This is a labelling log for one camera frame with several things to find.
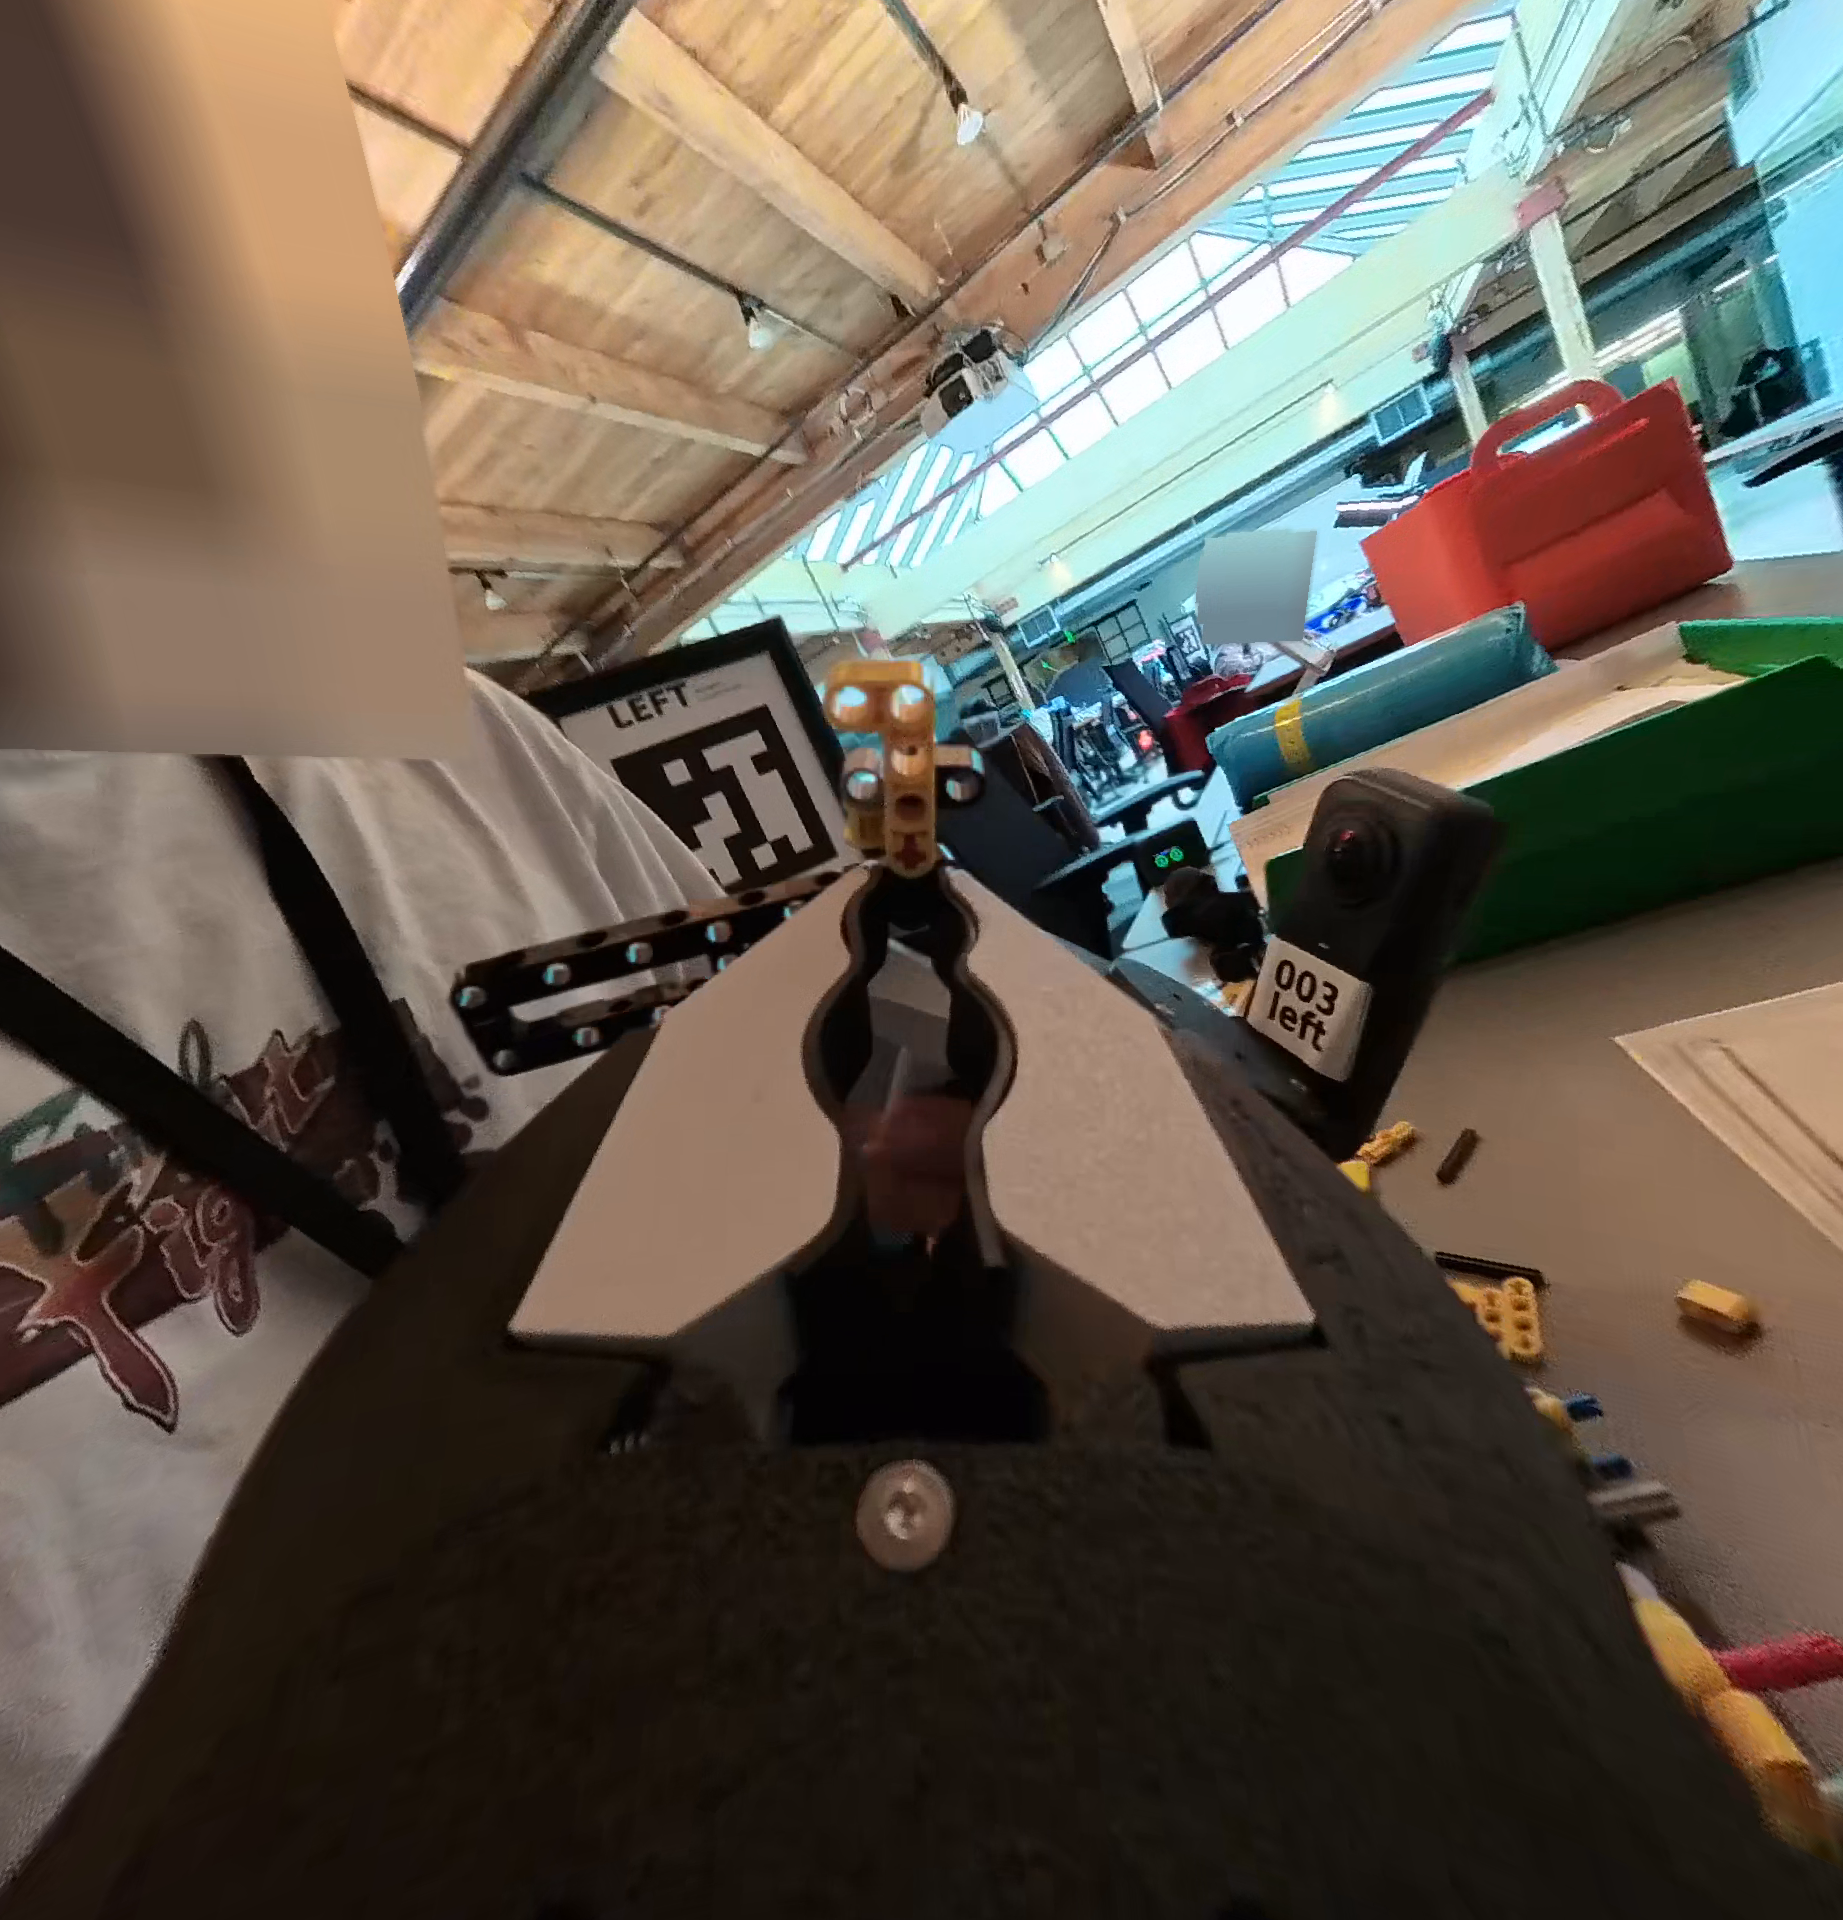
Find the paper sheets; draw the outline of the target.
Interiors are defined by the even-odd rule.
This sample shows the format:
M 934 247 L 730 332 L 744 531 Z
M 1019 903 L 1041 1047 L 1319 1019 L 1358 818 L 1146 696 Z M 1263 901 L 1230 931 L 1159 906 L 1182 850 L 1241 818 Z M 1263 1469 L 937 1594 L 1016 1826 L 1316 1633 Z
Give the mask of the paper sheets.
M 1230 839 L 1242 868 L 1260 877 L 1300 846 L 1319 794 L 1350 772 L 1390 766 L 1467 788 L 1737 683 L 1745 675 L 1688 658 L 1675 627 L 1656 628 L 1605 653 L 1563 660 L 1527 687 L 1296 780 L 1233 824 Z

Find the person's left hand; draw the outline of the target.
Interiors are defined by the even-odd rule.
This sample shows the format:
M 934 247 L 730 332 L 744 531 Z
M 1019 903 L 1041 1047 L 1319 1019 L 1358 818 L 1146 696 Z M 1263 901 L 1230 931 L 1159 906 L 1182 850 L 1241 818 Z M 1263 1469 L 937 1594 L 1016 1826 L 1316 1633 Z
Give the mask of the person's left hand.
M 972 1117 L 972 1102 L 949 1092 L 851 1111 L 863 1211 L 878 1242 L 930 1246 L 953 1226 Z

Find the lego car model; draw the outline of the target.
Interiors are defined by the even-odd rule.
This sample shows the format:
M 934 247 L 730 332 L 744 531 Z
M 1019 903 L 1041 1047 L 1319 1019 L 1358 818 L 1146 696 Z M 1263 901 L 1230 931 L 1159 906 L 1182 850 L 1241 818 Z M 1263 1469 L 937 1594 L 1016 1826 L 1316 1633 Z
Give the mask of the lego car model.
M 1721 1647 L 1701 1638 L 1640 1562 L 1649 1526 L 1678 1518 L 1674 1493 L 1640 1480 L 1629 1460 L 1588 1452 L 1579 1427 L 1602 1413 L 1597 1398 L 1538 1386 L 1525 1396 L 1556 1431 L 1614 1550 L 1629 1609 L 1668 1686 L 1746 1780 L 1773 1832 L 1843 1868 L 1843 1772 L 1822 1772 L 1774 1709 L 1787 1695 L 1843 1683 L 1843 1641 L 1782 1636 Z

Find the loose yellow lego beams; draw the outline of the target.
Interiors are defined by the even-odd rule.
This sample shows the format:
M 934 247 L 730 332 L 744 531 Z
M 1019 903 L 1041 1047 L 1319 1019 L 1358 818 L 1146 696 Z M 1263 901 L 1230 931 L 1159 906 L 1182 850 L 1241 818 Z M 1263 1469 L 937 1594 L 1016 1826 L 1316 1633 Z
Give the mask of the loose yellow lego beams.
M 1376 1173 L 1406 1156 L 1417 1141 L 1419 1132 L 1409 1124 L 1398 1121 L 1365 1141 L 1338 1169 L 1350 1186 L 1371 1193 Z M 1505 1358 L 1521 1367 L 1532 1367 L 1547 1358 L 1545 1323 L 1540 1316 L 1540 1302 L 1547 1289 L 1537 1290 L 1525 1281 L 1508 1281 L 1505 1286 L 1474 1283 L 1437 1273 Z M 1674 1294 L 1674 1310 L 1682 1325 L 1724 1342 L 1749 1342 L 1764 1333 L 1764 1316 L 1758 1304 L 1719 1283 L 1682 1283 Z

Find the green plastic bin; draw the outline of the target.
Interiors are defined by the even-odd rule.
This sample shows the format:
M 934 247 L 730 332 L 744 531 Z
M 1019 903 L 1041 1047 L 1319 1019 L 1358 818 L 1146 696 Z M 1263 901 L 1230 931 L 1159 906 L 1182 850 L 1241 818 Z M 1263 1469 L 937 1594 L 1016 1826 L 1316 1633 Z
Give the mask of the green plastic bin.
M 1500 827 L 1452 963 L 1843 855 L 1843 616 L 1669 627 L 1688 658 L 1745 683 L 1446 787 L 1487 803 Z M 1260 877 L 1244 871 L 1268 926 L 1292 898 L 1303 845 Z

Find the black lego frame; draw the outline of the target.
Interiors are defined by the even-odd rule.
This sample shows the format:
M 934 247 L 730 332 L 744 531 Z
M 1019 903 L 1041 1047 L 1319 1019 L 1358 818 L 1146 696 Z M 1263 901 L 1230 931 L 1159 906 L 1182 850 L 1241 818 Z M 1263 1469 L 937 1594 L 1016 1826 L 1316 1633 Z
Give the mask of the black lego frame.
M 466 964 L 450 1007 L 499 1078 L 582 1064 L 645 1031 L 838 884 L 841 868 Z

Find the teal roll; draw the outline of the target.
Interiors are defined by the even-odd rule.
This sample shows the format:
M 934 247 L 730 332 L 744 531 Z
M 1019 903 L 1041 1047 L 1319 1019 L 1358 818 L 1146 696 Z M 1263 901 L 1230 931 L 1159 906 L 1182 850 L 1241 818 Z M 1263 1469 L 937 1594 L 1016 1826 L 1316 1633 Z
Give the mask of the teal roll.
M 1280 696 L 1208 738 L 1212 767 L 1250 810 L 1280 787 L 1554 675 L 1557 660 L 1510 605 Z

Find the square code card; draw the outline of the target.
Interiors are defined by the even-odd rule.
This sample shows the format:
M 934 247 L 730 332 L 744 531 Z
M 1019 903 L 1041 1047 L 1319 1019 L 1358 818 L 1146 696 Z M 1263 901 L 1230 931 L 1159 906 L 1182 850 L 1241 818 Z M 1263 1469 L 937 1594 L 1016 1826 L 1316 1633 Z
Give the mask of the square code card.
M 688 850 L 723 897 L 838 873 L 841 753 L 775 618 L 529 704 Z

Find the yellow lego angled beam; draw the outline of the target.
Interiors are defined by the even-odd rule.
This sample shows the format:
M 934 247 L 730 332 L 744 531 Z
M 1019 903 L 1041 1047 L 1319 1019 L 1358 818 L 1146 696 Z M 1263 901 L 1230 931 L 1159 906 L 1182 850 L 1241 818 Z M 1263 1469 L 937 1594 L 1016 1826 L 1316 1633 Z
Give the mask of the yellow lego angled beam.
M 832 672 L 821 707 L 845 741 L 838 795 L 845 839 L 891 877 L 939 865 L 934 694 L 912 660 L 852 660 Z

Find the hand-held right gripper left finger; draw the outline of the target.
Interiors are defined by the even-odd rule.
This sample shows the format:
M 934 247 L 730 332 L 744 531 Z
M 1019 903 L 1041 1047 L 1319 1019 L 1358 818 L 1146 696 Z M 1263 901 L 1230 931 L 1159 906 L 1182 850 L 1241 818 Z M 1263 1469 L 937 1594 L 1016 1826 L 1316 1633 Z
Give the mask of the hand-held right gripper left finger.
M 858 940 L 878 877 L 821 888 L 659 1025 L 509 1316 L 520 1346 L 665 1363 L 777 1426 L 788 1281 L 855 1205 L 841 1114 L 875 1048 Z

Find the black office chair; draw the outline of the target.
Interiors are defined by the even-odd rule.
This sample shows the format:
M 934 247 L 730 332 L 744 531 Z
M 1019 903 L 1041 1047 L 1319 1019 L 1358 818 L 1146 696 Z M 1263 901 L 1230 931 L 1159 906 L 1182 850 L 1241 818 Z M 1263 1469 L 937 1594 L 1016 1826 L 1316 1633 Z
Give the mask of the black office chair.
M 953 862 L 1031 925 L 1109 958 L 1118 926 L 1109 875 L 1129 866 L 1137 878 L 1154 878 L 1137 841 L 1162 803 L 1192 824 L 1206 772 L 1142 787 L 1100 818 L 1057 746 L 1027 718 L 1005 722 L 979 690 L 953 692 L 943 741 L 975 750 L 984 775 L 982 800 L 953 812 L 943 830 Z

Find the orange bag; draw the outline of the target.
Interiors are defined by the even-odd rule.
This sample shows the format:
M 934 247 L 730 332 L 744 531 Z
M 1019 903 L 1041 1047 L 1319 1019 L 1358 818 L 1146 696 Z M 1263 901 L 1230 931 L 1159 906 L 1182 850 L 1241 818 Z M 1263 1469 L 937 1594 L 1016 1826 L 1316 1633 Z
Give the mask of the orange bag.
M 1574 379 L 1508 412 L 1362 551 L 1406 643 L 1519 606 L 1549 653 L 1733 568 L 1669 379 L 1634 396 Z

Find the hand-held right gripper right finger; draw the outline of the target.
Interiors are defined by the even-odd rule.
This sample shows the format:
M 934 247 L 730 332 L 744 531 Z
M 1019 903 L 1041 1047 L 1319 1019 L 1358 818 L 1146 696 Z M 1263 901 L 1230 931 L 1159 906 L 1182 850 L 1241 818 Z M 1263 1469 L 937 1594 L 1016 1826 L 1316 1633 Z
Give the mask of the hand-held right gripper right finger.
M 972 877 L 941 885 L 971 1235 L 1046 1426 L 1310 1349 L 1317 1310 L 1167 1022 Z

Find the lego instruction booklet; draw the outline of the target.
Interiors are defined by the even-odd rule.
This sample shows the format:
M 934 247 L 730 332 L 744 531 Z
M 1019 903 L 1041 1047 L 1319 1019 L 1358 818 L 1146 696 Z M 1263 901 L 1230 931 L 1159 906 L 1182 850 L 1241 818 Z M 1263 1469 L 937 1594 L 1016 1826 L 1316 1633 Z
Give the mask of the lego instruction booklet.
M 1843 1255 L 1843 982 L 1616 1043 Z

